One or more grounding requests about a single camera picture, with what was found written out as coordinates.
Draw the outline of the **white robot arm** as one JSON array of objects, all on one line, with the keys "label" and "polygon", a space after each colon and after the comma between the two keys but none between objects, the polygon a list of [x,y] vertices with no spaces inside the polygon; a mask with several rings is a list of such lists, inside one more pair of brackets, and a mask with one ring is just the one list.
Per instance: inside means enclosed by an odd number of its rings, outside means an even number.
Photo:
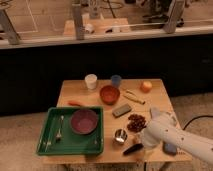
[{"label": "white robot arm", "polygon": [[154,148],[164,141],[213,165],[213,140],[176,128],[174,123],[175,118],[168,114],[152,118],[140,133],[143,146]]}]

